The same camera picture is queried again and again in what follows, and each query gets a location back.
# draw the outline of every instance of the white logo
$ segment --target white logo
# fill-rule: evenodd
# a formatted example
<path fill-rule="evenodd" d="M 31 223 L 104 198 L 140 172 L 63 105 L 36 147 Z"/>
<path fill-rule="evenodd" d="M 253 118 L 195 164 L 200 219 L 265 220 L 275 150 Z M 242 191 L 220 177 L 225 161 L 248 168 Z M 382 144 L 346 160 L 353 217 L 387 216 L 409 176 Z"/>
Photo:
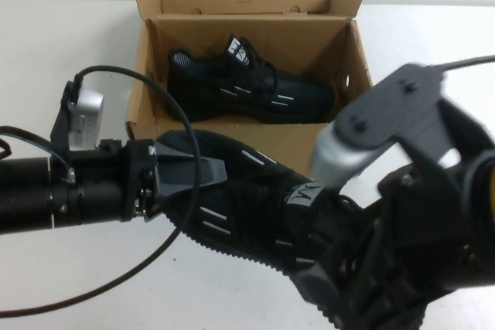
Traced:
<path fill-rule="evenodd" d="M 232 39 L 232 43 L 229 46 L 229 52 L 230 54 L 234 54 L 235 50 L 237 47 L 241 44 L 241 42 L 235 38 Z"/>
<path fill-rule="evenodd" d="M 323 186 L 317 182 L 310 182 L 300 185 L 295 189 L 287 200 L 288 205 L 311 206 Z"/>
<path fill-rule="evenodd" d="M 239 48 L 240 45 L 241 45 L 241 42 L 239 40 L 233 38 L 232 43 L 230 43 L 230 46 L 228 49 L 229 53 L 234 54 L 235 50 L 237 48 Z M 246 49 L 244 49 L 244 47 L 242 47 L 242 46 L 239 48 L 239 51 L 235 55 L 235 58 L 237 58 L 238 60 L 240 60 L 242 63 L 244 63 L 246 65 L 249 63 L 249 60 L 246 57 Z"/>

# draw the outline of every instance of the cardboard box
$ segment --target cardboard box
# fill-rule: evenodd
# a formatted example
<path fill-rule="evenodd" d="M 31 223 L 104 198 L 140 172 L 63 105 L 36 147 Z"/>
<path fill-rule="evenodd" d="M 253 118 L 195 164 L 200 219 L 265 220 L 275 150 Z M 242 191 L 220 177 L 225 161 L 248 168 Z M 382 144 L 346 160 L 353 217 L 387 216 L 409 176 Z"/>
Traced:
<path fill-rule="evenodd" d="M 362 0 L 136 0 L 143 19 L 136 70 L 167 83 L 167 54 L 185 48 L 197 57 L 224 53 L 231 33 L 245 36 L 258 54 L 282 70 L 332 84 L 338 110 L 371 87 L 357 23 Z M 128 108 L 130 138 L 156 138 L 182 125 L 161 97 L 134 83 Z M 248 117 L 194 123 L 240 140 L 308 175 L 321 124 L 262 124 Z"/>

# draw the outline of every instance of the box flap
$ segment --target box flap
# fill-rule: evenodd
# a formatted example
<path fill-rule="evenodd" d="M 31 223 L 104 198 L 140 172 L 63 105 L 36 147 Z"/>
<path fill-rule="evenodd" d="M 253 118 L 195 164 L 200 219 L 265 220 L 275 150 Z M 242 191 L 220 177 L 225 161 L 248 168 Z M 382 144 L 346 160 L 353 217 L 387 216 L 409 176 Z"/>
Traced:
<path fill-rule="evenodd" d="M 136 4 L 142 19 L 162 14 L 162 0 L 136 0 Z"/>
<path fill-rule="evenodd" d="M 363 0 L 330 0 L 329 13 L 333 15 L 348 15 L 356 17 Z"/>
<path fill-rule="evenodd" d="M 327 13 L 329 0 L 136 0 L 139 14 L 147 19 L 162 13 L 259 14 Z"/>

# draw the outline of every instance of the black cylinder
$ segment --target black cylinder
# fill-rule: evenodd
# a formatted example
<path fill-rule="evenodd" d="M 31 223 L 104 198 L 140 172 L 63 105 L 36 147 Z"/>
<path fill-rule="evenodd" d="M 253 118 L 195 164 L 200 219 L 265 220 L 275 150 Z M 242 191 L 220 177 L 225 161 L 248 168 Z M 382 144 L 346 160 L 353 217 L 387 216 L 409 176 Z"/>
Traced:
<path fill-rule="evenodd" d="M 75 182 L 48 158 L 0 161 L 0 233 L 123 220 L 125 184 L 120 142 L 73 151 Z"/>
<path fill-rule="evenodd" d="M 52 226 L 47 158 L 0 162 L 0 233 Z"/>
<path fill-rule="evenodd" d="M 67 185 L 64 167 L 53 166 L 55 228 L 122 220 L 127 176 L 122 171 L 121 148 L 113 144 L 71 153 L 76 185 Z"/>

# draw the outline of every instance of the wire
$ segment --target wire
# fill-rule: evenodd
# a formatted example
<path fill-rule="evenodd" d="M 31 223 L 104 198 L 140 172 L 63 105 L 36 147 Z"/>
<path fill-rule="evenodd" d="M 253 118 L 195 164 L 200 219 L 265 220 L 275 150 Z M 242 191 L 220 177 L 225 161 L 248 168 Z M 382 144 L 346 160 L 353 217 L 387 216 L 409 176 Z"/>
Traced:
<path fill-rule="evenodd" d="M 70 168 L 69 163 L 67 162 L 67 160 L 65 159 L 63 154 L 60 152 L 60 150 L 57 147 L 55 147 L 54 145 L 52 145 L 51 142 L 47 141 L 45 138 L 40 137 L 39 135 L 31 133 L 30 131 L 25 131 L 23 129 L 8 127 L 8 126 L 0 127 L 0 135 L 5 135 L 7 137 L 19 139 L 20 141 L 24 141 L 26 143 L 29 143 L 30 145 L 33 145 L 37 148 L 41 148 L 42 150 L 51 154 L 54 158 L 58 158 L 62 162 L 62 164 L 66 167 L 67 170 L 69 170 L 69 168 Z M 4 156 L 2 154 L 2 156 L 0 157 L 0 160 L 2 158 L 6 158 L 9 155 Z"/>
<path fill-rule="evenodd" d="M 184 220 L 178 225 L 172 233 L 170 233 L 169 237 L 165 240 L 165 242 L 156 249 L 149 257 L 143 260 L 136 267 L 132 268 L 129 272 L 122 274 L 120 277 L 115 280 L 97 288 L 92 291 L 88 291 L 85 294 L 78 295 L 71 299 L 66 299 L 65 301 L 59 301 L 57 303 L 42 305 L 39 307 L 26 308 L 26 309 L 17 309 L 12 311 L 0 311 L 0 318 L 13 318 L 13 317 L 23 317 L 30 315 L 39 315 L 41 313 L 46 313 L 50 311 L 56 311 L 58 309 L 70 307 L 71 305 L 81 303 L 82 301 L 87 301 L 88 299 L 94 298 L 99 294 L 103 294 L 106 291 L 113 289 L 114 287 L 122 284 L 127 281 L 131 277 L 135 276 L 142 270 L 144 270 L 147 266 L 153 263 L 160 255 L 162 255 L 167 248 L 172 245 L 178 235 L 183 231 L 184 227 L 189 221 L 189 218 L 192 216 L 193 211 L 196 207 L 197 198 L 200 192 L 200 148 L 198 146 L 198 142 L 196 139 L 196 135 L 194 134 L 193 128 L 191 127 L 191 123 L 187 119 L 187 116 L 184 114 L 184 111 L 180 108 L 177 102 L 173 99 L 173 97 L 167 92 L 167 90 L 156 83 L 155 81 L 141 75 L 140 73 L 136 73 L 135 71 L 124 69 L 121 67 L 115 66 L 92 66 L 82 70 L 75 76 L 74 83 L 82 84 L 82 79 L 89 73 L 97 72 L 97 71 L 105 71 L 112 73 L 120 73 L 122 75 L 127 75 L 128 77 L 133 77 L 137 80 L 142 81 L 146 85 L 150 86 L 152 89 L 156 90 L 160 93 L 165 99 L 166 103 L 176 112 L 177 117 L 182 121 L 184 128 L 186 129 L 186 133 L 189 136 L 189 139 L 193 145 L 193 154 L 194 154 L 194 186 L 193 191 L 189 201 L 189 207 L 187 209 L 187 213 L 184 217 Z"/>
<path fill-rule="evenodd" d="M 440 67 L 445 72 L 445 71 L 462 69 L 463 67 L 483 65 L 485 63 L 494 63 L 494 62 L 495 62 L 495 55 L 492 55 L 492 56 L 469 58 L 467 60 L 448 62 L 448 63 L 443 63 L 441 65 L 433 65 L 433 66 Z"/>
<path fill-rule="evenodd" d="M 7 158 L 10 155 L 12 155 L 12 149 L 10 148 L 10 145 L 1 138 L 0 138 L 0 148 L 3 150 L 0 153 L 0 160 L 3 160 L 4 158 Z"/>

